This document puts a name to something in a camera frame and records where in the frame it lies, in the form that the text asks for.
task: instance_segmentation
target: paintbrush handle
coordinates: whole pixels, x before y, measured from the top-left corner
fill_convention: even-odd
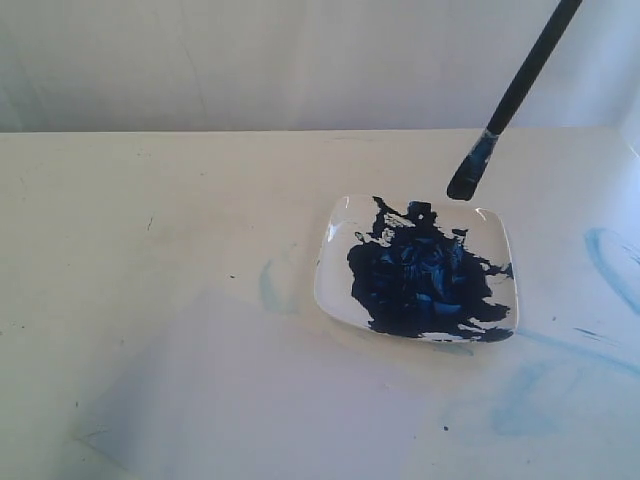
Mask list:
[[[500,135],[511,121],[581,3],[582,0],[560,1],[491,117],[487,130],[492,134]]]
[[[487,128],[453,175],[447,195],[454,200],[471,200],[482,178],[500,134],[527,96],[558,40],[571,22],[582,0],[560,0],[529,55],[502,96]]]

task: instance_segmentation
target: white tabletop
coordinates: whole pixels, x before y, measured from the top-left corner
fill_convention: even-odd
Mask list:
[[[215,291],[410,379],[424,404],[395,478],[637,478],[640,161],[614,131],[511,129],[498,144],[472,203],[509,233],[511,339],[356,333],[314,303],[334,202],[445,201],[478,133],[0,135],[0,477],[136,478],[74,425]],[[608,257],[594,263],[589,241]]]

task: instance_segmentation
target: paintbrush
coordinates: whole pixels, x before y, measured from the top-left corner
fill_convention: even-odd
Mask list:
[[[581,3],[582,0],[560,1],[511,81],[484,132],[453,175],[447,187],[450,198],[471,200],[500,134],[520,107]]]

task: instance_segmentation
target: paint palette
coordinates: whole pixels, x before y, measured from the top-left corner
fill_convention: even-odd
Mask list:
[[[329,220],[315,279],[338,320],[436,342],[495,342],[518,318],[509,244],[495,213],[349,195]]]

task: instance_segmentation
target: white wall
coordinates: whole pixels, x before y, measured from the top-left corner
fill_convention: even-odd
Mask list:
[[[557,0],[0,0],[0,130],[479,127]],[[640,2],[585,0],[516,125],[618,125]]]

